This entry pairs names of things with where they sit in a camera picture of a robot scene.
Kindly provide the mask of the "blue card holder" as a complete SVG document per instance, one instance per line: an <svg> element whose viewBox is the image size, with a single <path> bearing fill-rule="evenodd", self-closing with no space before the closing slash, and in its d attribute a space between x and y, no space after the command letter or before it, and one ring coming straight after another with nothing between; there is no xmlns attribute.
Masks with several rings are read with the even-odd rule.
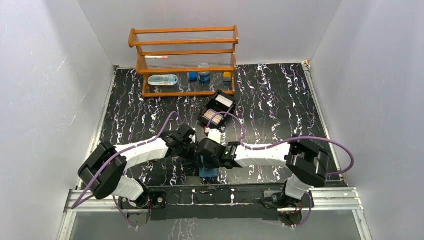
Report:
<svg viewBox="0 0 424 240"><path fill-rule="evenodd" d="M201 178L214 178L219 175L220 167L213 160L200 155L199 164L199 176Z"/></svg>

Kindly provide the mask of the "black card tray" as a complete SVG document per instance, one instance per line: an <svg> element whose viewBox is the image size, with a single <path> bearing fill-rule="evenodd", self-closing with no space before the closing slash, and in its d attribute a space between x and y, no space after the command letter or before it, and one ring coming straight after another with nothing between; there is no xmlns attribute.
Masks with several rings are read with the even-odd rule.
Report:
<svg viewBox="0 0 424 240"><path fill-rule="evenodd" d="M228 107L226 107L225 105L223 105L223 104L221 104L221 103L219 103L219 102L217 102L216 100L215 100L215 98L218 96L218 95L223 95L223 96L225 96L226 98L228 98L228 99L230 99L230 100L232 100L233 101L233 105L230 107L230 108L228 108ZM238 103L239 101L234 97L234 96L231 96L231 95L228 95L228 94L226 94L225 92L223 92L222 90L217 90L215 93L214 93L214 95L211 97L211 99L206 103L206 105L204 105L203 106L203 108L200 110L200 113L199 113L199 115L198 115L198 117L197 117L197 120L203 125L203 126L206 126L207 124L208 124L208 122L210 121L210 120L207 120L207 119L205 119L205 118L202 118L202 116L203 116L203 114L207 111L207 110L209 110L209 109L212 109L212 110L214 110L214 111L216 111L216 113L218 113L218 112L227 112L227 113L231 113L231 114L233 114L234 113L234 110L235 110L235 108L236 108L236 105L237 105L237 103ZM211 128L211 129L219 129L224 123L225 123L225 119L226 119L226 114L223 114L223 113L221 113L222 115L223 115L223 119L222 119L222 121L218 124L218 125L215 125L213 122L210 122L210 124L209 124L209 127Z"/></svg>

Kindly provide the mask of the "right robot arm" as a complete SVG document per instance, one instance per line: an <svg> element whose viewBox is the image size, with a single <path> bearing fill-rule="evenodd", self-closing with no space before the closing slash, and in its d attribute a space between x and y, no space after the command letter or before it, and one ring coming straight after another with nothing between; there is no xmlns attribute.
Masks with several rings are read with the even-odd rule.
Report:
<svg viewBox="0 0 424 240"><path fill-rule="evenodd" d="M326 185L329 154L308 139L295 139L277 146L242 145L230 142L226 146L215 140L201 140L195 152L200 165L206 169L233 169L249 166L288 168L292 175L284 184L282 202L295 207L311 188Z"/></svg>

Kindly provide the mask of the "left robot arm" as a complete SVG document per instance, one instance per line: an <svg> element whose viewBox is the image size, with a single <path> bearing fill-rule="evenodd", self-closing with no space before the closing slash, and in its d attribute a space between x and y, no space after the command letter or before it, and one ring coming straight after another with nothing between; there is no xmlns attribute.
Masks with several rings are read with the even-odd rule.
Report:
<svg viewBox="0 0 424 240"><path fill-rule="evenodd" d="M124 172L167 157L195 160L195 146L196 132L187 124L132 144L101 142L77 174L97 200L117 196L127 199L137 208L144 208L150 201L149 189L140 180L124 176Z"/></svg>

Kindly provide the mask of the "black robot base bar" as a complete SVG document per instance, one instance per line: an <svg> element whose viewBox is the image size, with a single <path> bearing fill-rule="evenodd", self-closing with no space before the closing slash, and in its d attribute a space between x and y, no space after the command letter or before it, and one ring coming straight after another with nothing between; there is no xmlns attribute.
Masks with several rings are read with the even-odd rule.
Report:
<svg viewBox="0 0 424 240"><path fill-rule="evenodd" d="M155 205L151 220L174 219L260 219L287 225L302 221L306 203L282 202L282 183L184 185L151 187L163 197Z"/></svg>

